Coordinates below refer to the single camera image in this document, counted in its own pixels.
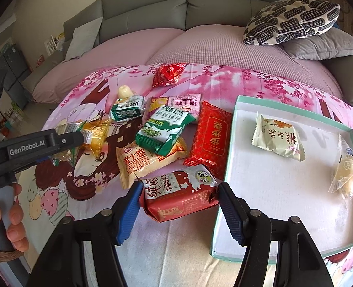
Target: pillow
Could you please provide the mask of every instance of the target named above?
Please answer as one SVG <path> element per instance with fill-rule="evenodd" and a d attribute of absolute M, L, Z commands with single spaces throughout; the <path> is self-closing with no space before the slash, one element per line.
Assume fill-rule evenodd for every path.
<path fill-rule="evenodd" d="M 340 5 L 321 0 L 279 0 L 262 8 L 248 23 L 244 44 L 274 45 L 327 32 Z"/>
<path fill-rule="evenodd" d="M 66 52 L 65 61 L 72 58 L 80 58 L 84 53 L 93 48 L 102 20 L 103 17 L 100 17 L 75 28 L 72 42 Z"/>
<path fill-rule="evenodd" d="M 322 35 L 293 39 L 281 46 L 294 59 L 324 60 L 353 55 L 353 37 L 336 28 Z"/>

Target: beige wall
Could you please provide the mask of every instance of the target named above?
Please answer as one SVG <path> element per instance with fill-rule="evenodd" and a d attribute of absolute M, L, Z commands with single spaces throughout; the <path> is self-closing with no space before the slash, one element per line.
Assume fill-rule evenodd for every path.
<path fill-rule="evenodd" d="M 44 41 L 63 31 L 63 23 L 95 0 L 17 0 L 13 39 L 31 67 L 43 54 Z"/>
<path fill-rule="evenodd" d="M 3 48 L 4 44 L 7 42 L 13 44 L 13 41 L 11 40 L 11 38 L 9 38 L 0 46 L 0 51 Z M 0 111 L 4 113 L 8 109 L 10 109 L 12 107 L 11 102 L 12 102 L 11 98 L 7 95 L 5 91 L 3 91 L 3 94 L 1 95 L 1 98 L 0 98 Z"/>

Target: red candy wrapper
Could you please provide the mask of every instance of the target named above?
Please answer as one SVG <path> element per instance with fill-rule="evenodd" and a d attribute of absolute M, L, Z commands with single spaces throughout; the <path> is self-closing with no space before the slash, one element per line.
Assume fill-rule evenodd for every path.
<path fill-rule="evenodd" d="M 157 73 L 154 74 L 152 88 L 176 85 L 186 66 L 186 63 L 160 66 Z"/>
<path fill-rule="evenodd" d="M 142 181 L 144 189 L 139 202 L 147 215 L 157 222 L 176 219 L 218 204 L 218 184 L 204 165 Z"/>
<path fill-rule="evenodd" d="M 203 101 L 191 154 L 183 164 L 204 164 L 216 179 L 224 180 L 231 123 L 231 113 Z"/>

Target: sofa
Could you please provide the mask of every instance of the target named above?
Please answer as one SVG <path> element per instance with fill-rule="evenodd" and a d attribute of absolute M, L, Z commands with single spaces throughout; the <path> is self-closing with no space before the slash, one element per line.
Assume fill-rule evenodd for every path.
<path fill-rule="evenodd" d="M 250 18 L 276 0 L 96 0 L 64 23 L 56 51 L 23 82 L 35 102 L 58 104 L 101 68 L 153 63 L 230 65 L 319 88 L 353 106 L 353 56 L 295 60 L 279 45 L 245 45 Z M 94 48 L 63 62 L 76 27 L 103 16 Z"/>

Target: cabinet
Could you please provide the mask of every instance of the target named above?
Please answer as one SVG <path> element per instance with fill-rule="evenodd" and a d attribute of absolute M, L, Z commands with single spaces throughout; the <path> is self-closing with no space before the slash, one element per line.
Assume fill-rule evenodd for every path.
<path fill-rule="evenodd" d="M 4 90 L 21 109 L 24 109 L 29 102 L 30 94 L 21 83 L 31 72 L 24 55 L 15 45 L 9 47 L 0 56 L 0 69 L 7 72 L 4 80 Z"/>

